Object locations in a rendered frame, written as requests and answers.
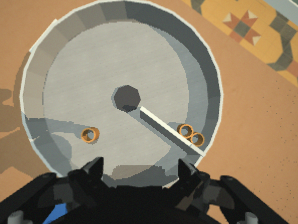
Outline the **bronze bushing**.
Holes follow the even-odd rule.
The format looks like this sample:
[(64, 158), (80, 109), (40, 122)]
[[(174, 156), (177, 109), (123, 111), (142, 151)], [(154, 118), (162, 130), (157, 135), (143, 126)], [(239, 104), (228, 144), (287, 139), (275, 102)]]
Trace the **bronze bushing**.
[[(198, 135), (198, 138), (199, 138), (199, 139), (198, 139), (198, 141), (197, 141), (196, 143), (193, 143), (193, 142), (192, 142), (192, 137), (193, 137), (195, 134)], [(193, 131), (193, 135), (192, 135), (190, 138), (187, 138), (187, 140), (188, 140), (189, 142), (191, 142), (193, 145), (195, 145), (196, 147), (200, 147), (200, 146), (202, 146), (203, 143), (204, 143), (204, 141), (205, 141), (204, 136), (203, 136), (201, 133), (194, 132), (194, 131)]]
[[(94, 132), (94, 138), (90, 139), (87, 135), (88, 130), (92, 130)], [(86, 128), (82, 131), (81, 133), (81, 138), (84, 142), (92, 142), (94, 140), (96, 140), (99, 137), (99, 130), (95, 127), (90, 127), (90, 128)]]
[[(181, 134), (181, 129), (182, 127), (184, 126), (187, 126), (188, 128), (188, 133), (186, 135), (182, 135)], [(190, 138), (192, 135), (193, 135), (193, 128), (192, 126), (188, 125), (188, 124), (180, 124), (178, 127), (177, 127), (177, 133), (179, 133), (181, 136), (183, 136), (184, 138)]]

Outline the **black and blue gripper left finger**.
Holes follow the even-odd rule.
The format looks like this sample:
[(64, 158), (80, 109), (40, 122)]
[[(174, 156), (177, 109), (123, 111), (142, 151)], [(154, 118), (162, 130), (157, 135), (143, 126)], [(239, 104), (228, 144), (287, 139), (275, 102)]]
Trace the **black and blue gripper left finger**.
[(70, 212), (84, 203), (91, 208), (123, 201), (117, 189), (101, 180), (103, 166), (104, 158), (96, 157), (66, 177), (57, 178), (54, 172), (37, 176), (0, 202), (0, 224), (43, 224), (55, 205), (63, 203)]

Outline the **blue crate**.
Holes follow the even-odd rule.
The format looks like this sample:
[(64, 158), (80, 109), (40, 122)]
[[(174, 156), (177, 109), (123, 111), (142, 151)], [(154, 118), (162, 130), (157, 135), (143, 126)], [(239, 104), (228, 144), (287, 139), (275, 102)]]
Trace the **blue crate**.
[(67, 210), (66, 210), (65, 204), (55, 205), (54, 210), (50, 213), (50, 215), (43, 222), (43, 224), (49, 224), (53, 220), (55, 220), (55, 219), (61, 217), (62, 215), (68, 213)]

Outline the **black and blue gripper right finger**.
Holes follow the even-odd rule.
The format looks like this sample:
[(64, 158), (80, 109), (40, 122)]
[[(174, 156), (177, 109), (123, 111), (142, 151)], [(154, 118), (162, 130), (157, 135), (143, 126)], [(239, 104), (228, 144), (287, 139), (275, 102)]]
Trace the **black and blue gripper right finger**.
[(171, 187), (156, 193), (153, 202), (184, 211), (192, 204), (206, 214), (210, 204), (219, 206), (229, 224), (289, 224), (234, 177), (210, 179), (186, 159), (178, 160), (178, 177)]

